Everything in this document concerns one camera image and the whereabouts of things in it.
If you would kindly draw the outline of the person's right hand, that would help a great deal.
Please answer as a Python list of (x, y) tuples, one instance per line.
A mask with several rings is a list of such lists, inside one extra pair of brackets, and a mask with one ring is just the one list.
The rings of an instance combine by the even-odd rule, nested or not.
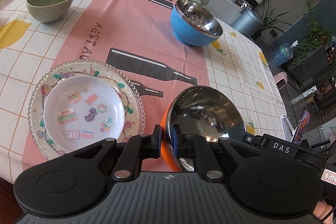
[(334, 208), (332, 206), (328, 205), (325, 201), (318, 201), (313, 211), (313, 215), (322, 223), (332, 224), (333, 212)]

